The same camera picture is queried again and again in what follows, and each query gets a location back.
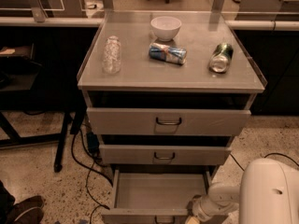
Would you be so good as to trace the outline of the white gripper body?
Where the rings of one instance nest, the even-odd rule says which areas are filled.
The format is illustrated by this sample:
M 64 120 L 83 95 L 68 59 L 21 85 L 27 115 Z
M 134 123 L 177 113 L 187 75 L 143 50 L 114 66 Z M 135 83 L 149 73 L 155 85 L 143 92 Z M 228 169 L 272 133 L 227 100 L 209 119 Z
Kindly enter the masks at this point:
M 208 196 L 192 201 L 192 214 L 200 221 L 207 222 L 216 215 L 217 205 Z

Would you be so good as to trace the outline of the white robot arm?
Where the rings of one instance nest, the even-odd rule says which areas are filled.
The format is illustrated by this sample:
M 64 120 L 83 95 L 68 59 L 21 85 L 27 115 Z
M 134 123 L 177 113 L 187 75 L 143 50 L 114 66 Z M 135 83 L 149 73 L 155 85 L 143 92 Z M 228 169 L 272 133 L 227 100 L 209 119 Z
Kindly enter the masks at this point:
M 299 171 L 272 159 L 257 159 L 239 186 L 212 184 L 192 200 L 185 224 L 203 224 L 237 210 L 239 224 L 299 224 Z

